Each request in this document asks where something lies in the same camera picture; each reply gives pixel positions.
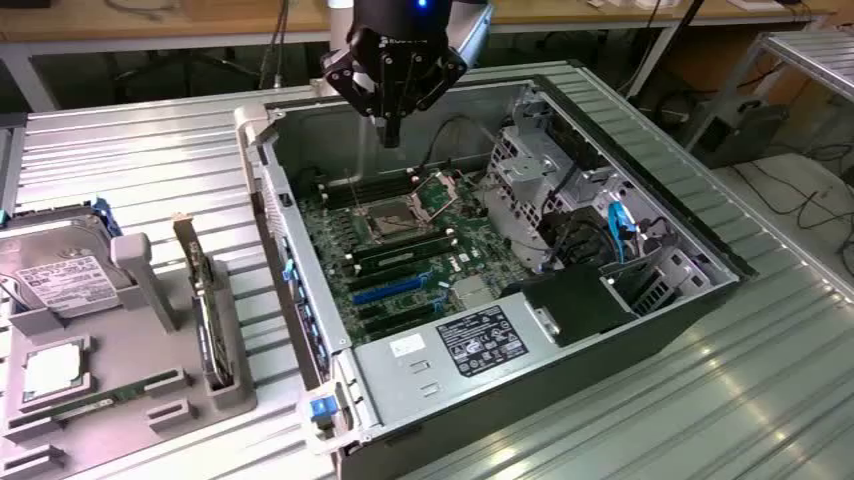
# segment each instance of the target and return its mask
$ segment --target green circuit board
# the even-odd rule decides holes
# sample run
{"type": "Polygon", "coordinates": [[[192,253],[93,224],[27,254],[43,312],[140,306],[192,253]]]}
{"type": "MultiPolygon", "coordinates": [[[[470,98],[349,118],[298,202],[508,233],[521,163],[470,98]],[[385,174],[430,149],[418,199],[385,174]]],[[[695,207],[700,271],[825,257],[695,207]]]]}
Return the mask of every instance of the green circuit board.
{"type": "Polygon", "coordinates": [[[356,344],[498,298],[504,287],[530,275],[492,227],[477,186],[468,177],[454,176],[449,171],[430,173],[414,192],[417,205],[410,191],[389,198],[368,197],[364,202],[353,200],[342,208],[328,208],[320,195],[298,201],[334,304],[356,344]],[[397,250],[405,252],[401,256],[346,260],[353,252],[422,238],[428,240],[397,250]],[[372,271],[353,271],[353,263],[372,271]],[[382,275],[390,278],[353,289],[353,282],[382,275]],[[360,293],[414,279],[418,288],[354,304],[360,293]]]}

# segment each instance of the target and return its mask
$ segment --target robotic arm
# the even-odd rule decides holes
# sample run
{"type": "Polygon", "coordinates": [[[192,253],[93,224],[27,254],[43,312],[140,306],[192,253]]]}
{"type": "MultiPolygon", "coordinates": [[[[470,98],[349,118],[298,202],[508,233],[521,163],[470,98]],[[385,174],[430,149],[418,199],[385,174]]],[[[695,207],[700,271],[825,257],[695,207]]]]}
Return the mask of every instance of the robotic arm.
{"type": "Polygon", "coordinates": [[[426,110],[465,73],[490,15],[486,0],[353,0],[345,45],[324,58],[322,77],[373,120],[384,147],[400,144],[401,118],[426,110]]]}

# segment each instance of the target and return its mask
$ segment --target power supply label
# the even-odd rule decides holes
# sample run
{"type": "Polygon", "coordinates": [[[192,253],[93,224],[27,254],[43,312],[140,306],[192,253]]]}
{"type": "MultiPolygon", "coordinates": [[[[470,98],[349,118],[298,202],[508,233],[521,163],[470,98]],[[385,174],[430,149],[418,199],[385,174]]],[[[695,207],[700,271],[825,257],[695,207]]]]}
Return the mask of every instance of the power supply label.
{"type": "Polygon", "coordinates": [[[436,327],[456,369],[473,377],[528,353],[496,305],[436,327]]]}
{"type": "Polygon", "coordinates": [[[57,313],[116,296],[93,256],[38,265],[14,274],[26,282],[43,306],[57,313]]]}

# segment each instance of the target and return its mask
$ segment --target motherboard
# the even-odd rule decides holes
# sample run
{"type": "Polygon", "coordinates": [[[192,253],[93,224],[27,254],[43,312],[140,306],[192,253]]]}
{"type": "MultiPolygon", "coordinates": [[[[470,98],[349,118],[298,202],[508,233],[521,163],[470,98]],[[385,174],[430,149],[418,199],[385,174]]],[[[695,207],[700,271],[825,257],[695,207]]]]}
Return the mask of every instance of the motherboard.
{"type": "Polygon", "coordinates": [[[354,343],[492,301],[532,275],[512,253],[514,240],[490,224],[476,177],[409,169],[381,181],[317,184],[300,200],[354,343]]]}

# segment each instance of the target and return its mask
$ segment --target wooden table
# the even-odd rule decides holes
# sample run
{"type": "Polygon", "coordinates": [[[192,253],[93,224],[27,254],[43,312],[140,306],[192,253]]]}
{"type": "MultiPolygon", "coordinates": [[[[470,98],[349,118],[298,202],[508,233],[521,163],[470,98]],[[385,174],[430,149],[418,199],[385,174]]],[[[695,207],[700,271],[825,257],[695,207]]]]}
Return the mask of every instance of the wooden table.
{"type": "MultiPolygon", "coordinates": [[[[823,21],[845,0],[808,0],[812,23],[823,21]]],[[[651,25],[661,33],[649,50],[643,68],[631,86],[636,93],[657,63],[689,0],[676,9],[661,9],[651,25]]],[[[158,0],[136,0],[134,6],[162,5],[158,0]]],[[[651,11],[617,8],[600,9],[583,0],[493,0],[493,33],[536,31],[612,30],[643,28],[651,11]]],[[[0,60],[14,78],[33,111],[55,109],[31,57],[65,53],[168,50],[240,45],[262,45],[269,41],[274,15],[269,18],[193,21],[180,11],[160,14],[160,21],[107,8],[102,0],[54,0],[43,10],[0,9],[0,60]]],[[[787,10],[744,12],[725,0],[705,0],[692,24],[737,24],[784,22],[787,10]]],[[[324,0],[292,0],[285,42],[328,40],[328,18],[324,0]]]]}

